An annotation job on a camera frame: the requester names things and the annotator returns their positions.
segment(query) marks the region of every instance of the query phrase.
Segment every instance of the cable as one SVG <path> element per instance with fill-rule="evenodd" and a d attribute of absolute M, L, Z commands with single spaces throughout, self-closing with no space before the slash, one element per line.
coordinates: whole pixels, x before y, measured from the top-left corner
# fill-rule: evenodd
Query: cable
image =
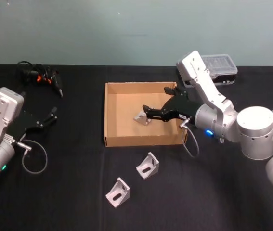
<path fill-rule="evenodd" d="M 42 172 L 46 169 L 46 166 L 48 165 L 48 155 L 47 155 L 47 153 L 46 153 L 46 150 L 44 149 L 44 147 L 43 147 L 41 144 L 39 144 L 39 143 L 36 142 L 36 141 L 32 141 L 32 140 L 23 140 L 23 141 L 32 142 L 32 143 L 35 143 L 35 144 L 39 145 L 40 148 L 44 151 L 44 154 L 45 154 L 45 165 L 44 165 L 43 169 L 40 170 L 40 171 L 38 171 L 38 172 L 30 171 L 30 170 L 25 166 L 25 164 L 24 164 L 24 159 L 25 159 L 26 154 L 23 155 L 23 157 L 22 157 L 22 166 L 23 166 L 23 169 L 24 169 L 26 172 L 30 173 L 30 174 L 40 174 L 40 173 L 42 173 Z"/>
<path fill-rule="evenodd" d="M 195 138 L 193 132 L 192 132 L 188 127 L 186 127 L 186 129 L 187 129 L 187 131 L 190 132 L 190 134 L 192 135 L 192 137 L 193 137 L 193 139 L 194 139 L 194 141 L 195 141 L 195 145 L 196 145 L 196 148 L 197 148 L 197 153 L 196 153 L 196 155 L 192 155 L 192 154 L 190 153 L 189 149 L 186 147 L 186 142 L 184 142 L 185 130 L 183 130 L 182 133 L 181 133 L 182 144 L 183 144 L 185 150 L 187 151 L 187 153 L 188 153 L 192 158 L 196 158 L 196 157 L 199 156 L 199 146 L 198 146 L 197 139 Z"/>

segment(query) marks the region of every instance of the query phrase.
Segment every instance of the open cardboard box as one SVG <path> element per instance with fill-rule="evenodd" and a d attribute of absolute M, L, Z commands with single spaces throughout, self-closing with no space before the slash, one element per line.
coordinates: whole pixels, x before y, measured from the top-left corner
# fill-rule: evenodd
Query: open cardboard box
<path fill-rule="evenodd" d="M 106 147 L 182 144 L 180 121 L 151 120 L 147 126 L 134 121 L 143 104 L 160 109 L 171 97 L 164 87 L 175 82 L 106 83 L 104 141 Z"/>

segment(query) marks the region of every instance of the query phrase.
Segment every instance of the wall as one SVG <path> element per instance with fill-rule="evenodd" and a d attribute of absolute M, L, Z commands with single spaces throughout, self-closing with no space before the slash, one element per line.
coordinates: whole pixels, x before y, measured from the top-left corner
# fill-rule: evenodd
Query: wall
<path fill-rule="evenodd" d="M 193 50 L 273 65 L 273 1 L 0 0 L 0 64 L 175 65 Z"/>

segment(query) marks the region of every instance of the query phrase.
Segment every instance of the table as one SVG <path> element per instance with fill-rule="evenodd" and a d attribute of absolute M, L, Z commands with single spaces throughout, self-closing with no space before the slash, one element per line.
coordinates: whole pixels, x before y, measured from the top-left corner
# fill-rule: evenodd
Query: table
<path fill-rule="evenodd" d="M 273 186 L 266 161 L 247 159 L 239 144 L 221 145 L 194 129 L 198 159 L 180 145 L 105 148 L 105 82 L 176 81 L 175 67 L 57 69 L 63 99 L 48 87 L 29 86 L 24 104 L 38 117 L 58 107 L 57 124 L 37 140 L 48 152 L 49 165 L 43 174 L 29 175 L 18 152 L 1 173 L 0 231 L 273 230 Z M 14 70 L 15 65 L 0 65 L 0 87 L 16 87 Z M 219 87 L 236 110 L 253 105 L 273 109 L 273 67 L 238 67 L 238 73 L 233 85 Z M 160 168 L 144 181 L 135 167 L 149 151 Z M 117 177 L 130 186 L 131 195 L 114 209 L 105 194 Z"/>

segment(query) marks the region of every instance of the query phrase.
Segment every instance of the metal bracket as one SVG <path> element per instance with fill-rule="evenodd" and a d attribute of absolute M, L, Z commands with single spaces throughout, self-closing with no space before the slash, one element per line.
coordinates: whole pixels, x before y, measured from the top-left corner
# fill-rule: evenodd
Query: metal bracket
<path fill-rule="evenodd" d="M 140 124 L 147 125 L 151 122 L 151 119 L 148 119 L 145 112 L 140 111 L 136 117 L 134 117 L 134 120 L 136 122 L 139 122 Z"/>
<path fill-rule="evenodd" d="M 143 160 L 143 162 L 136 167 L 136 170 L 145 180 L 159 171 L 159 163 L 160 162 L 156 159 L 156 157 L 149 152 L 148 156 Z"/>
<path fill-rule="evenodd" d="M 130 198 L 130 187 L 120 177 L 118 177 L 117 182 L 106 195 L 106 198 L 114 208 L 117 208 Z"/>

